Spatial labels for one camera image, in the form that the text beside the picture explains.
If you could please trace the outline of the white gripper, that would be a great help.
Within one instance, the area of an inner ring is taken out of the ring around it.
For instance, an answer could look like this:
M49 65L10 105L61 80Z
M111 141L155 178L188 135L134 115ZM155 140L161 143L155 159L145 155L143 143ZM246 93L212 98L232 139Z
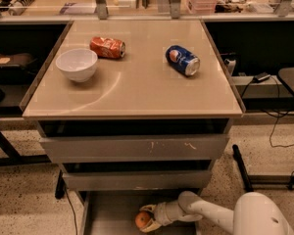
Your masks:
M202 218L201 214L186 213L178 201L162 202L158 205L146 205L139 209L141 212L154 213L149 225L140 229L144 233L152 232L161 226L168 226L176 221L194 222Z

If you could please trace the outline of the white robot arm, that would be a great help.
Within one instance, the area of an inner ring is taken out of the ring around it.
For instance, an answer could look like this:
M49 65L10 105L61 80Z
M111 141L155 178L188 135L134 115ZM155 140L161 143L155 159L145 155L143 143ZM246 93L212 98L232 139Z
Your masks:
M245 193L234 210L230 210L184 191L175 201L143 206L135 224L140 231L148 233L175 221L193 222L202 217L231 235L294 235L275 202L258 192Z

